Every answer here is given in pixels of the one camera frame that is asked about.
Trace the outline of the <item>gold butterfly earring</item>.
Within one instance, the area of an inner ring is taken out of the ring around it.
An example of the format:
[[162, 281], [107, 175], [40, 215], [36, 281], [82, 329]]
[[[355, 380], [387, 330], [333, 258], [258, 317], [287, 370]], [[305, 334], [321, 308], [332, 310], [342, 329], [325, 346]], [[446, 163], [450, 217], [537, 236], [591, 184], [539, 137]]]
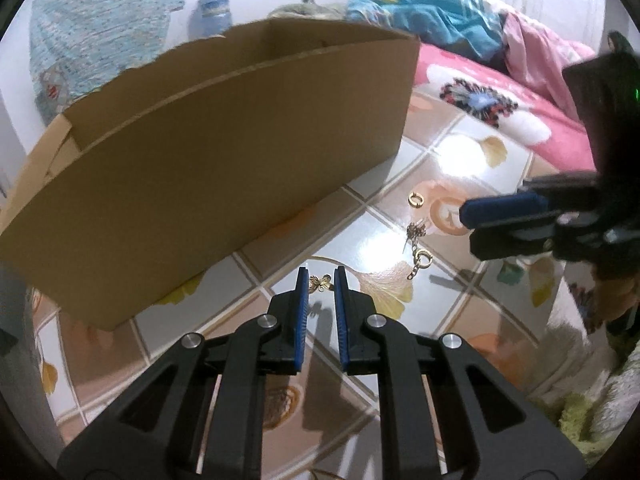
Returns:
[[323, 274], [322, 276], [311, 275], [309, 277], [308, 292], [311, 294], [314, 292], [326, 292], [327, 290], [332, 292], [333, 289], [332, 278], [329, 274]]

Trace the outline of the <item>tile pattern bed mat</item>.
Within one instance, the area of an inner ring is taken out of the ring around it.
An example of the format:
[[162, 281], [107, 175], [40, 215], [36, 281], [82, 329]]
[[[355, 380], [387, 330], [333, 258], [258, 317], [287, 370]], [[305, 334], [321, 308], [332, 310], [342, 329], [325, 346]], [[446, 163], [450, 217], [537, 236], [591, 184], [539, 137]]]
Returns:
[[[510, 380], [519, 382], [533, 341], [451, 271], [476, 267], [457, 206], [473, 182], [442, 180], [427, 143], [462, 143], [472, 152], [504, 148], [501, 180], [529, 163], [522, 148], [426, 96], [414, 96], [396, 157], [194, 276], [159, 304], [104, 332], [34, 300], [38, 351], [56, 426], [73, 440], [149, 362], [191, 328], [220, 336], [266, 310], [295, 283], [342, 266], [352, 288], [409, 330], [451, 326]], [[378, 385], [349, 378], [337, 363], [333, 296], [310, 296], [302, 371], [266, 387], [262, 474], [267, 479], [381, 477]]]

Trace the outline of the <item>green fuzzy sleeve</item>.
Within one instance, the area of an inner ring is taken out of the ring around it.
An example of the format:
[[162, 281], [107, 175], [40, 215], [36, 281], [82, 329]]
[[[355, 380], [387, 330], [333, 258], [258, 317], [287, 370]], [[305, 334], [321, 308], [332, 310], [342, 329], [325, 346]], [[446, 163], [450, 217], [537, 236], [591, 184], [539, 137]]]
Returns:
[[639, 404], [639, 371], [598, 379], [584, 391], [548, 392], [528, 400], [578, 448], [591, 468], [613, 445]]

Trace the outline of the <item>pink floral quilt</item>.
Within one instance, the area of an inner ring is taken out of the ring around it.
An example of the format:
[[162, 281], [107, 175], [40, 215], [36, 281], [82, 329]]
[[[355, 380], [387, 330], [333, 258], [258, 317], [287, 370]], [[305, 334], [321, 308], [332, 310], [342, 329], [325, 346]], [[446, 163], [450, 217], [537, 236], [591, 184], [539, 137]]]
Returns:
[[492, 68], [422, 44], [414, 88], [527, 146], [556, 169], [594, 168], [589, 139], [580, 122]]

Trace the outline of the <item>pink cloth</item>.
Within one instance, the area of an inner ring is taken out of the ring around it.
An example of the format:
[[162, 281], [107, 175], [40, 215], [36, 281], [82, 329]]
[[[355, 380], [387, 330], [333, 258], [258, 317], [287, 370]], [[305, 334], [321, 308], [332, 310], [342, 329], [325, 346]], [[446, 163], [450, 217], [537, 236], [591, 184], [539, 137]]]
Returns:
[[504, 14], [503, 42], [511, 78], [578, 122], [563, 70], [594, 58], [596, 51], [579, 41], [563, 39], [548, 26], [516, 11]]

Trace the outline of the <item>blue patterned blanket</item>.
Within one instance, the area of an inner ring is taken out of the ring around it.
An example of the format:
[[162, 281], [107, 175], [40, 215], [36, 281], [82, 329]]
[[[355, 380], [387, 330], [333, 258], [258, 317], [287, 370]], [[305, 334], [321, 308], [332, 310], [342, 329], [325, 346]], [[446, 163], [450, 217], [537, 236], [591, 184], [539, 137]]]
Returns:
[[502, 18], [484, 0], [349, 0], [345, 18], [408, 32], [477, 63], [503, 55]]

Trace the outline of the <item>brown cardboard box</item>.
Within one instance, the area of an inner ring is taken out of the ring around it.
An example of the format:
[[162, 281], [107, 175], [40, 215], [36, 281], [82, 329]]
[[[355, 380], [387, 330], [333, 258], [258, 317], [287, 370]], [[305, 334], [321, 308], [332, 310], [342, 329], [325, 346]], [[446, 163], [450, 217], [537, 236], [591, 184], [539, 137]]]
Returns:
[[398, 151], [416, 36], [272, 18], [182, 44], [58, 114], [1, 260], [112, 330]]

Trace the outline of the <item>white water dispenser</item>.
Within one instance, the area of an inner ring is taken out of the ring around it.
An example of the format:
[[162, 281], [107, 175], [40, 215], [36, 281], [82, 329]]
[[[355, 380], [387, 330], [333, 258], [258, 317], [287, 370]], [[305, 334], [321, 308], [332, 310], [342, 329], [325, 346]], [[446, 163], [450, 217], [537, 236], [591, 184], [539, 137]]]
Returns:
[[198, 0], [192, 20], [192, 38], [222, 35], [232, 26], [230, 0]]

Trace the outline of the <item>teal patterned curtain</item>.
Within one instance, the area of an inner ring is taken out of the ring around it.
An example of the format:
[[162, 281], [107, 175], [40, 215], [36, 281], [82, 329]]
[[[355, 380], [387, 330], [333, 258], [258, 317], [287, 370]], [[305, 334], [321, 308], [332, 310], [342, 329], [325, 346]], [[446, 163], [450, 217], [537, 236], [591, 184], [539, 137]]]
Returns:
[[29, 71], [43, 122], [124, 70], [154, 61], [171, 13], [183, 6], [184, 0], [35, 0]]

